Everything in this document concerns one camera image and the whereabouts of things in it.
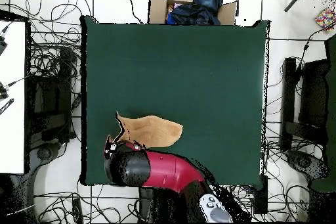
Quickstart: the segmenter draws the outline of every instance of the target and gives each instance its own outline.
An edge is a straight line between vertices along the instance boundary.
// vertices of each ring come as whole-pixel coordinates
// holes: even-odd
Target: white table
[[[9,22],[0,21],[0,31]],[[0,56],[0,82],[7,85],[24,77],[25,23],[12,23],[5,33],[6,49]],[[0,108],[14,102],[0,115],[0,173],[24,172],[24,80],[7,91]]]

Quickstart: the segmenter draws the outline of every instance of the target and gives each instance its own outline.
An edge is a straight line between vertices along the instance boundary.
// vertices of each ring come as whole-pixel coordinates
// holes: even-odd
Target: tan leather piece
[[[159,148],[171,146],[182,135],[182,125],[157,116],[130,119],[121,117],[117,113],[117,118],[123,124],[125,130],[118,141],[136,141],[146,148]]]

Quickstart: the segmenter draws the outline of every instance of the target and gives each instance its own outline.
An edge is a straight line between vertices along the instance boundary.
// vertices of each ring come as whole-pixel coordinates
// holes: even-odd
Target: small colorful box
[[[329,8],[325,9],[316,17],[316,23],[319,24],[322,28],[328,27],[331,23],[336,21],[336,14]],[[325,29],[325,31],[333,30],[333,26]]]

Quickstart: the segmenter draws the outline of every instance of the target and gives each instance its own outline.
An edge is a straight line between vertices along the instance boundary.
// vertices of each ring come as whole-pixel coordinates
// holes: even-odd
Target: green mat
[[[327,144],[324,148],[324,158],[327,161],[329,175],[325,179],[313,180],[311,188],[318,192],[336,192],[336,35],[325,41],[327,61],[330,71],[325,79],[327,83]]]
[[[82,16],[81,23],[87,185],[111,183],[103,147],[108,134],[119,133],[116,111],[183,125],[181,138],[158,150],[197,160],[220,184],[259,184],[268,21],[254,27],[168,26],[97,24]]]

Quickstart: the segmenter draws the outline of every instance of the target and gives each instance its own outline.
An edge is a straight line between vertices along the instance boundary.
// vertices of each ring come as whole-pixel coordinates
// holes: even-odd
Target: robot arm
[[[215,194],[203,174],[186,158],[174,154],[144,150],[128,141],[112,143],[104,148],[108,179],[120,186],[171,189],[185,199],[190,222],[251,221],[233,196],[215,186]]]

